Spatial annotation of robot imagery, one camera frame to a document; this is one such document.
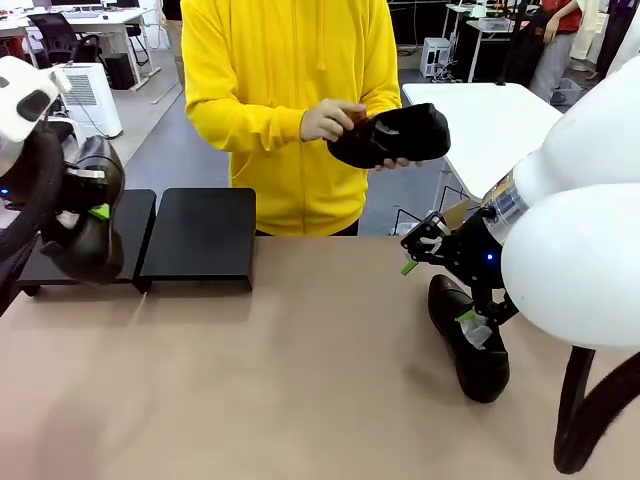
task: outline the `gray floor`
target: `gray floor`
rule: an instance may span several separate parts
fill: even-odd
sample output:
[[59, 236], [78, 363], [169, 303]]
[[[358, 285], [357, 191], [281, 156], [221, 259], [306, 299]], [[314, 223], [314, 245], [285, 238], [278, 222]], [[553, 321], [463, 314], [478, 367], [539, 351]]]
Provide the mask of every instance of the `gray floor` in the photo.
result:
[[[400, 72], [401, 84], [422, 80], [418, 71]], [[440, 166], [435, 161], [423, 168], [372, 173], [360, 234], [388, 234], [398, 208], [424, 215], [433, 202]], [[126, 172], [127, 188], [150, 188], [158, 195], [172, 187], [226, 187], [228, 156], [198, 137], [185, 117], [180, 95], [131, 158]]]

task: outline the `table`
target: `table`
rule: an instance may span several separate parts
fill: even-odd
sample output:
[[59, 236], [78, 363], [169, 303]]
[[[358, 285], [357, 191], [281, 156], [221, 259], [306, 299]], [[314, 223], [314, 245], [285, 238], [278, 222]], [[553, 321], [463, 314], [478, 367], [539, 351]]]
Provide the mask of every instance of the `table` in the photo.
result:
[[0, 38], [9, 38], [9, 37], [25, 37], [27, 39], [27, 53], [31, 58], [31, 63], [33, 65], [37, 65], [38, 62], [36, 60], [36, 56], [33, 52], [33, 48], [31, 46], [31, 42], [29, 41], [26, 27], [28, 25], [28, 21], [24, 16], [14, 16], [11, 19], [0, 20]]
[[476, 63], [478, 63], [478, 53], [480, 52], [480, 44], [482, 43], [482, 36], [484, 34], [487, 34], [489, 35], [490, 38], [493, 38], [495, 35], [511, 33], [513, 32], [513, 27], [515, 25], [515, 22], [514, 23], [510, 22], [509, 28], [503, 28], [503, 29], [488, 29], [485, 27], [481, 27], [480, 22], [478, 20], [471, 20], [467, 22], [467, 25], [469, 25], [471, 28], [475, 28], [476, 30], [478, 30], [478, 40], [476, 41], [476, 48], [473, 52], [473, 60], [471, 60], [471, 69], [469, 70], [469, 78], [467, 78], [467, 82], [471, 83], [473, 82], [473, 76], [476, 72]]
[[433, 103], [449, 122], [451, 149], [443, 160], [433, 209], [451, 171], [475, 201], [525, 155], [538, 148], [562, 114], [521, 85], [405, 84], [412, 105]]
[[442, 38], [446, 38], [445, 35], [447, 34], [447, 25], [449, 24], [449, 12], [453, 11], [456, 14], [456, 20], [455, 20], [455, 23], [453, 24], [453, 32], [451, 32], [451, 37], [449, 37], [451, 39], [451, 43], [453, 44], [453, 40], [456, 37], [456, 32], [458, 31], [458, 21], [460, 20], [460, 14], [471, 11], [474, 6], [473, 5], [456, 5], [454, 3], [447, 3], [445, 7], [447, 8], [447, 13], [445, 14], [445, 17], [444, 17], [444, 26], [442, 27]]
[[[151, 49], [149, 48], [149, 42], [147, 39], [147, 31], [145, 28], [144, 20], [142, 19], [142, 15], [149, 12], [150, 10], [151, 9], [149, 8], [131, 8], [116, 12], [100, 12], [101, 14], [94, 18], [67, 18], [67, 21], [78, 33], [114, 33], [116, 35], [119, 35], [123, 39], [124, 44], [127, 48], [129, 64], [131, 65], [131, 69], [136, 79], [136, 84], [131, 87], [131, 90], [135, 91], [142, 87], [145, 83], [147, 83], [149, 81], [149, 78], [160, 71], [159, 67], [153, 66]], [[140, 67], [136, 62], [133, 48], [129, 43], [129, 37], [127, 36], [126, 24], [139, 24], [140, 29], [142, 30], [144, 43], [147, 46], [147, 51], [149, 52], [150, 71], [146, 75], [143, 75], [140, 72]], [[0, 21], [0, 37], [26, 37], [27, 51], [31, 56], [32, 61], [34, 62], [34, 65], [36, 65], [37, 63], [35, 62], [33, 48], [27, 34], [27, 28], [35, 27], [30, 26], [29, 19], [26, 17], [12, 20], [3, 20]]]
[[[252, 294], [52, 287], [0, 318], [12, 480], [566, 478], [552, 445], [570, 347], [503, 327], [512, 378], [463, 397], [397, 238], [259, 238]], [[602, 378], [626, 357], [598, 354]], [[637, 478], [640, 409], [584, 480]]]
[[[460, 14], [461, 13], [466, 13], [466, 12], [470, 12], [471, 10], [473, 10], [474, 7], [477, 7], [478, 5], [458, 5], [455, 3], [447, 3], [445, 5], [445, 7], [447, 8], [447, 13], [444, 17], [444, 26], [442, 27], [442, 38], [446, 38], [445, 35], [447, 34], [447, 25], [449, 23], [449, 11], [453, 11], [456, 14], [456, 19], [455, 22], [453, 24], [453, 31], [451, 32], [451, 36], [449, 37], [449, 43], [451, 45], [451, 51], [450, 51], [450, 57], [449, 58], [453, 58], [453, 55], [455, 54], [455, 50], [456, 50], [456, 44], [457, 44], [457, 40], [458, 40], [458, 22], [460, 21]], [[487, 12], [497, 12], [498, 10], [492, 9], [492, 8], [487, 8], [486, 9]]]

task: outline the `computer tower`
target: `computer tower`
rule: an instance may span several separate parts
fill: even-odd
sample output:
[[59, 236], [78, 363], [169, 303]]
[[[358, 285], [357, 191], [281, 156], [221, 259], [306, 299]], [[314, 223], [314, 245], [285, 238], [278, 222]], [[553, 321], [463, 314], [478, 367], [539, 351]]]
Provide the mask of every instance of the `computer tower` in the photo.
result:
[[135, 85], [129, 57], [125, 53], [114, 53], [104, 57], [107, 74], [114, 90], [129, 90]]

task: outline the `person in red shirt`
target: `person in red shirt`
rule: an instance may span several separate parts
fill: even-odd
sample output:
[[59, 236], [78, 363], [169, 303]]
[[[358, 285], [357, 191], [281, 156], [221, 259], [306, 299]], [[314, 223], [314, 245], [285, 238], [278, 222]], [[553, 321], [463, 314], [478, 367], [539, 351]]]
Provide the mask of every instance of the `person in red shirt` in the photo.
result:
[[549, 103], [569, 66], [569, 54], [582, 22], [582, 12], [578, 0], [543, 0], [542, 8], [553, 15], [544, 32], [545, 49], [529, 90]]

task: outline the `black bag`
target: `black bag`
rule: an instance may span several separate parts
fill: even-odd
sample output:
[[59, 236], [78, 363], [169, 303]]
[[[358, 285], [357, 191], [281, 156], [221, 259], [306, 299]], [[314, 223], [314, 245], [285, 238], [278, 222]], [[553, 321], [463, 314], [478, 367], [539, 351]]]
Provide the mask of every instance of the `black bag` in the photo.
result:
[[529, 87], [544, 52], [544, 32], [552, 16], [553, 12], [539, 8], [529, 24], [513, 34], [513, 52], [505, 76], [507, 82]]

